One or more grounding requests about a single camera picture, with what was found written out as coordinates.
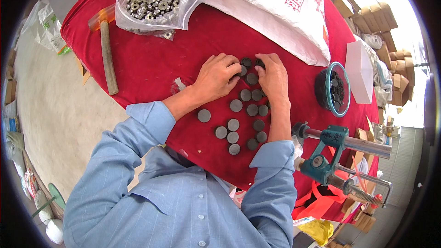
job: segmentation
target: hand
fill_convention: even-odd
[[[271,104],[268,142],[291,140],[291,103],[288,98],[288,74],[277,54],[256,54],[265,64],[254,68],[259,84]]]
[[[211,56],[201,68],[192,88],[202,104],[226,96],[236,86],[242,71],[239,60],[224,53]]]
[[[211,56],[201,68],[196,82],[183,91],[163,100],[170,113],[178,121],[185,114],[207,102],[226,96],[236,86],[242,71],[239,60],[224,53]]]
[[[290,107],[288,98],[288,74],[277,54],[256,54],[265,64],[254,68],[259,75],[259,84],[268,97],[271,108]]]

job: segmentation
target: red tablecloth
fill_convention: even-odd
[[[91,32],[87,21],[100,9],[115,0],[79,0],[67,14],[61,35],[67,45],[85,64],[86,69],[96,82],[107,91],[103,69],[100,33]],[[331,3],[325,0],[325,17],[329,33],[331,61],[345,65],[346,44],[355,41],[342,16]],[[356,128],[367,129],[366,115],[371,121],[378,121],[375,97],[372,104],[351,104],[343,118],[335,118],[331,112],[322,109],[314,96],[314,78],[323,67],[308,66],[268,38],[246,26],[235,18],[210,6],[201,4],[191,15],[188,31],[177,30],[173,41],[153,36],[139,36],[118,28],[115,22],[109,25],[110,40],[119,93],[113,99],[122,107],[132,103],[163,100],[178,91],[174,80],[180,77],[186,85],[194,83],[204,61],[219,53],[232,54],[237,58],[255,59],[255,53],[277,53],[288,72],[289,98],[291,101],[291,124],[308,121],[311,128],[322,130],[329,124],[349,128],[353,136]],[[240,90],[260,88],[247,86],[240,80],[226,97],[203,106],[211,112],[211,120],[201,123],[197,111],[180,119],[170,133],[167,144],[192,162],[218,175],[219,177],[248,189],[253,182],[255,169],[248,168],[256,151],[246,147],[246,140],[255,135],[252,122],[257,118],[247,116],[245,111],[234,113],[229,103],[238,98]],[[266,102],[263,98],[258,105]],[[252,102],[244,103],[244,108]],[[269,131],[269,117],[264,117],[265,129]],[[218,125],[235,118],[240,121],[238,144],[241,152],[232,156],[228,153],[226,140],[214,135]],[[305,140],[303,157],[307,158],[315,149],[317,140]],[[341,163],[346,163],[349,150],[343,152]],[[324,155],[331,155],[327,149]],[[372,165],[370,174],[376,174],[378,161]],[[294,174],[298,196],[304,196],[311,189],[310,178],[299,172]],[[341,220],[342,205],[334,203],[323,218]]]

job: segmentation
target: rubber puck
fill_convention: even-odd
[[[239,129],[239,121],[237,119],[230,119],[227,123],[227,127],[230,131],[236,131]]]
[[[240,146],[238,144],[231,144],[228,148],[228,152],[231,155],[237,155],[240,152]]]
[[[240,60],[240,64],[242,64],[243,66],[245,66],[247,69],[251,68],[251,64],[253,62],[251,61],[251,59],[249,58],[243,58],[242,60]]]
[[[263,143],[266,141],[266,133],[264,131],[261,131],[259,133],[256,134],[256,140],[259,143]]]
[[[248,89],[243,89],[240,91],[239,97],[242,101],[248,102],[251,100],[251,92]]]
[[[211,113],[207,109],[202,109],[198,112],[198,119],[203,122],[207,123],[211,118]]]
[[[227,135],[227,141],[230,144],[235,144],[237,143],[237,141],[239,141],[239,134],[237,134],[236,131],[231,131],[228,135]]]
[[[268,107],[266,105],[259,106],[259,115],[266,116],[268,114]]]
[[[265,128],[265,123],[262,120],[255,120],[253,123],[253,129],[255,131],[262,131]]]
[[[255,151],[259,146],[259,142],[256,139],[250,139],[246,142],[246,146],[250,151]]]
[[[251,98],[256,102],[260,101],[262,99],[262,92],[258,89],[253,90],[251,92]]]
[[[245,81],[249,85],[255,85],[259,81],[259,78],[256,74],[249,73],[248,75],[246,75]]]
[[[246,108],[246,113],[248,113],[248,115],[252,116],[256,116],[257,113],[259,113],[259,108],[257,107],[257,105],[255,104],[251,104]]]
[[[240,66],[242,68],[242,71],[240,73],[237,73],[238,76],[244,76],[246,75],[246,67],[244,65]]]
[[[227,134],[228,134],[228,130],[224,126],[218,126],[214,130],[214,135],[216,135],[216,137],[219,139],[224,139],[225,137],[227,137]]]
[[[256,59],[256,65],[265,69],[265,64],[263,64],[263,61],[260,58]]]
[[[230,109],[234,112],[239,112],[242,109],[242,102],[238,99],[234,99],[230,102]]]

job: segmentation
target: right hand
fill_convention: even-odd
[[[265,69],[256,65],[259,84],[268,97],[271,109],[290,108],[288,98],[288,74],[277,54],[256,54],[265,64]]]

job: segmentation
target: clear plastic bag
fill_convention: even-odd
[[[171,33],[173,36],[174,31],[170,30],[188,29],[190,15],[202,1],[203,0],[179,0],[179,7],[164,14],[163,17],[138,20],[133,18],[125,10],[126,0],[116,0],[115,22],[118,27],[140,35],[160,36]],[[168,30],[168,32],[152,32],[157,30]]]

